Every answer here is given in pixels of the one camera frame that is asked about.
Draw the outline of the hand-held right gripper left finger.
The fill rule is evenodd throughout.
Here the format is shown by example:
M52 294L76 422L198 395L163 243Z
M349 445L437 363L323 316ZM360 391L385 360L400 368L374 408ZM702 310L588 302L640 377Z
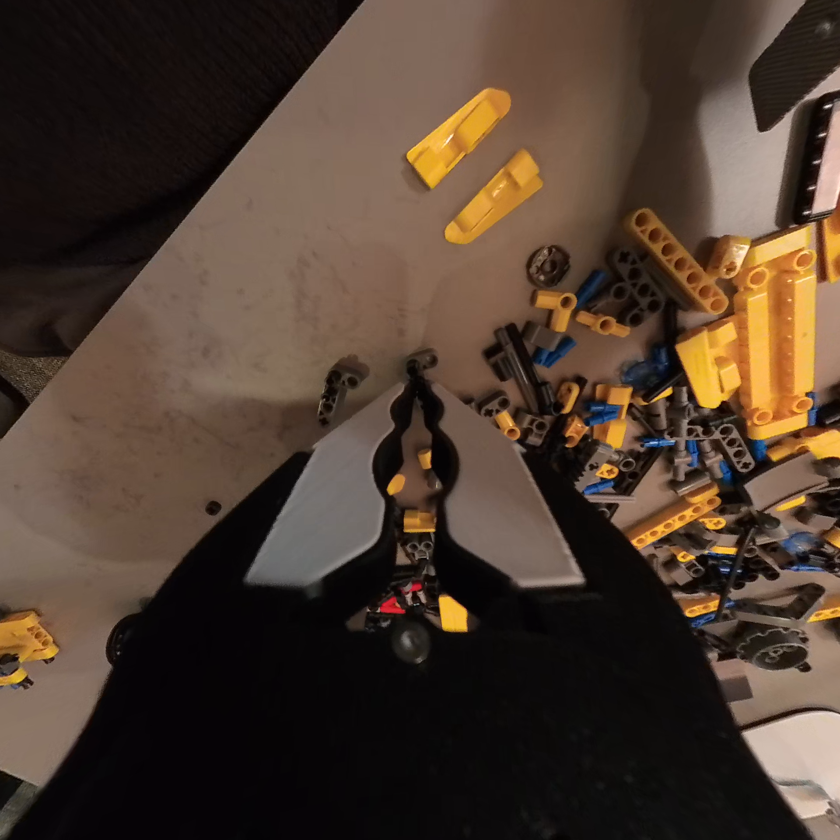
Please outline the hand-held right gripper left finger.
M367 601L396 564L395 501L414 389L399 383L314 445L245 573L247 585Z

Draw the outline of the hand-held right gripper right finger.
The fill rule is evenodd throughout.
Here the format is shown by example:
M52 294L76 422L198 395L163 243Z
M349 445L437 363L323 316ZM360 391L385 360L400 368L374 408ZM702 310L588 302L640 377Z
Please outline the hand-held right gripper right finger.
M443 484L434 564L445 592L477 617L507 600L584 593L585 574L520 447L438 383L423 384L423 416Z

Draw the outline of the pile of black red pins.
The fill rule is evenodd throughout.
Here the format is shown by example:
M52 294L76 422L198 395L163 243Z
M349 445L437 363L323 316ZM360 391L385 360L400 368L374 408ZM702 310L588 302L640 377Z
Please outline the pile of black red pins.
M362 629L384 631L400 618L422 617L441 626L440 589L431 562L398 564L383 594L367 605Z

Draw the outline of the dark grey bent beam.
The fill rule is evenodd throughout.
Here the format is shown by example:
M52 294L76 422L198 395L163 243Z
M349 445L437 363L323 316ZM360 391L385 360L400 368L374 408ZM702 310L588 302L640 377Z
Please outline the dark grey bent beam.
M438 399L427 378L427 373L438 365L438 354L434 349L411 353L404 361L404 372L415 402L419 405L424 420L434 418Z
M367 374L357 365L336 363L324 379L318 404L317 419L321 427L329 426L342 407L348 392L356 389Z

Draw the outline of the pile of mixed brick parts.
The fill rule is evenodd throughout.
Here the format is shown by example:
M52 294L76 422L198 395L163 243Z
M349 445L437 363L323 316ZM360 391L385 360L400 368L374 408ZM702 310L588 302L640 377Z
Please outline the pile of mixed brick parts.
M815 225L817 283L837 283L838 205L807 224ZM668 468L674 499L645 519L679 501L719 496L713 512L636 549L677 595L714 662L738 659L732 636L741 622L729 612L733 602L773 603L785 593L748 597L750 585L793 573L838 578L838 395L821 403L812 392L803 429L754 440L736 396L718 408L697 404L676 351L683 333L732 315L733 280L762 238L719 237L701 266L729 298L721 316L693 309L631 237L631 248L615 248L606 268L576 291L532 286L531 304L545 317L498 329L483 352L499 382L518 384L526 405L512 406L504 391L465 399L513 443L567 475L607 519L637 500L659 465ZM623 363L643 359L655 343L670 351L666 378L644 391L623 385ZM819 584L805 581L787 592L810 583ZM800 629L809 637L822 624L838 634L836 591L826 591L822 608ZM782 671L809 672L810 652L808 671Z

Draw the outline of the clear blue round dish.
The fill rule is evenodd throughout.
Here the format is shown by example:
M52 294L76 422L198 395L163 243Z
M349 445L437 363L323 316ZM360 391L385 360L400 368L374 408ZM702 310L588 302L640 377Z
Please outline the clear blue round dish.
M669 371L669 347L665 343L655 343L643 359L623 363L620 380L625 386L644 391L663 381Z

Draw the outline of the small black wheel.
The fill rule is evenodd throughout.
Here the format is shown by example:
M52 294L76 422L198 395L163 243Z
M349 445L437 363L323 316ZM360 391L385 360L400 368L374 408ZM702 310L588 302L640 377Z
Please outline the small black wheel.
M119 657L141 615L141 612L133 612L118 620L112 627L104 647L107 662L111 667L115 666L119 661Z

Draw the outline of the black pulley wheel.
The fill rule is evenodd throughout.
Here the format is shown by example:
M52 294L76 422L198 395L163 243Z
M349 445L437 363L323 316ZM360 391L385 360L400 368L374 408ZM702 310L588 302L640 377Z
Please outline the black pulley wheel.
M546 245L531 253L526 263L528 281L537 289L556 288L571 268L571 255L561 246Z

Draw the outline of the small dark grey panel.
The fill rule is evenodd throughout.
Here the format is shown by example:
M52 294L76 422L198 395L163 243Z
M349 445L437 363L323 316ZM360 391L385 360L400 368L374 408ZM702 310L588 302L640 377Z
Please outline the small dark grey panel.
M711 663L711 668L727 704L753 698L753 689L742 661L735 658L717 661Z

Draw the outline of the dark grey angled beam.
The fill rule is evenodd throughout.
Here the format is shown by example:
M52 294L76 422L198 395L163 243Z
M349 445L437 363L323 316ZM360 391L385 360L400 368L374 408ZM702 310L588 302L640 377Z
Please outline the dark grey angled beam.
M731 604L731 616L742 623L768 627L800 628L822 608L826 588L810 583L795 587L773 603L743 598Z

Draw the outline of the yellow beam with holes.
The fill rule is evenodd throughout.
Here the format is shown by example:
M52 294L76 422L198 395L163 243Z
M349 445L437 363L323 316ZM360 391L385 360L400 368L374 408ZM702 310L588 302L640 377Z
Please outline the yellow beam with holes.
M650 208L631 211L625 216L623 226L693 309L712 316L723 315L728 309L729 298L718 285L718 279L701 268Z

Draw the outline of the large yellow brick panel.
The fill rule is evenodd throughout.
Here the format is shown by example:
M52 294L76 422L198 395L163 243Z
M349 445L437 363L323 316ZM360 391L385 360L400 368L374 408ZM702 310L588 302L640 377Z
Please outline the large yellow brick panel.
M733 282L732 314L684 332L675 349L696 403L736 396L754 440L808 424L815 390L815 225L752 243Z

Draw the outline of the small yellow wheeled assembly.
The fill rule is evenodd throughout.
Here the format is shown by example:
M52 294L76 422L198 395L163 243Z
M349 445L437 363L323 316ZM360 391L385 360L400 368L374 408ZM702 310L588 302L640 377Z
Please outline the small yellow wheeled assembly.
M33 685L26 664L55 660L60 647L36 610L3 613L1 618L1 687L24 689Z

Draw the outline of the person's grey trousers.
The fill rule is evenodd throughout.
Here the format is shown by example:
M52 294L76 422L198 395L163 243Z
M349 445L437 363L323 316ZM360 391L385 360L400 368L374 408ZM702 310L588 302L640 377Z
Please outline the person's grey trousers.
M72 354L146 263L3 268L2 350L26 357Z

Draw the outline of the black textured flat panel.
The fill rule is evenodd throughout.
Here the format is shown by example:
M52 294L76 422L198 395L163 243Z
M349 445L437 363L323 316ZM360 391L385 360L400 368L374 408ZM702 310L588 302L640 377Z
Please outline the black textured flat panel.
M838 67L839 2L804 2L749 70L757 130L770 131Z

